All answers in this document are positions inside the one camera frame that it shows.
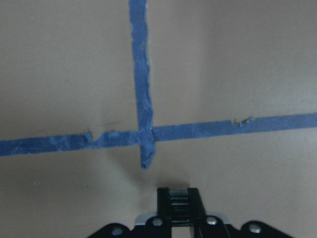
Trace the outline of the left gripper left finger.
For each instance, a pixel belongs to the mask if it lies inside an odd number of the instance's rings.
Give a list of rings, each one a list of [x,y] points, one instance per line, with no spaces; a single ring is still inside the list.
[[[162,220],[162,224],[158,227],[161,238],[170,238],[171,230],[171,205],[170,190],[167,187],[157,189],[157,214]]]

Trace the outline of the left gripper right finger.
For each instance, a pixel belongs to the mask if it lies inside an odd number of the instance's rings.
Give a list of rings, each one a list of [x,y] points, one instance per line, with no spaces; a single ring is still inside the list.
[[[200,228],[206,216],[200,192],[197,188],[188,188],[190,235],[192,238],[200,238]]]

